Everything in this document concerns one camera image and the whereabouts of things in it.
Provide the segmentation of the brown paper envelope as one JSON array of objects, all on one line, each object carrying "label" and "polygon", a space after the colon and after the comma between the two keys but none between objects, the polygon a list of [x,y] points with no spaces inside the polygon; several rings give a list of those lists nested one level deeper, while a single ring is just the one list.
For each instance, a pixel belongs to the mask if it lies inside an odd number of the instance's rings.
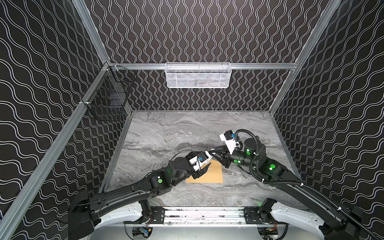
[{"label": "brown paper envelope", "polygon": [[211,160],[209,163],[211,163],[211,165],[208,171],[202,177],[198,179],[193,179],[193,177],[189,177],[186,180],[186,183],[222,184],[223,183],[222,165],[216,160]]}]

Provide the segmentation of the white glue stick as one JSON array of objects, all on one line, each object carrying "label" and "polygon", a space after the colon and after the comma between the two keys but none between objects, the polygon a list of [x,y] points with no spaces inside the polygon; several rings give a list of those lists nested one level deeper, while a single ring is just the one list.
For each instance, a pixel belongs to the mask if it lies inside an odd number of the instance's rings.
[{"label": "white glue stick", "polygon": [[212,155],[208,151],[201,152],[197,156],[197,160],[200,165],[204,165],[208,163],[211,159],[212,159]]}]

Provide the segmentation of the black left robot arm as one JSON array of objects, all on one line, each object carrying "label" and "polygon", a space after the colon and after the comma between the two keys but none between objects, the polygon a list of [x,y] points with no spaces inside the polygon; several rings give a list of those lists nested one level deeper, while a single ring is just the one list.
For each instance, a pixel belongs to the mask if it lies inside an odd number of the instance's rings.
[{"label": "black left robot arm", "polygon": [[166,194],[189,177],[200,178],[208,171],[211,159],[212,155],[207,151],[190,152],[129,186],[99,194],[88,190],[79,192],[69,205],[68,238],[79,240],[90,235],[102,222],[102,216],[116,209]]}]

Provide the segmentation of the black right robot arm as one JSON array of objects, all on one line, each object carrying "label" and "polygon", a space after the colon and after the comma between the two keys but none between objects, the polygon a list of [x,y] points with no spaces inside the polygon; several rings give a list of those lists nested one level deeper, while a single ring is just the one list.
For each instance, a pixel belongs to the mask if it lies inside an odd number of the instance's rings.
[{"label": "black right robot arm", "polygon": [[260,183],[287,193],[309,209],[306,212],[266,199],[257,213],[260,221],[293,225],[323,240],[357,240],[364,233],[362,211],[358,207],[345,207],[306,185],[283,164],[267,157],[266,147],[258,138],[224,142],[223,146],[198,154],[195,169],[202,170],[203,164],[212,159],[226,168],[236,164],[247,168]]}]

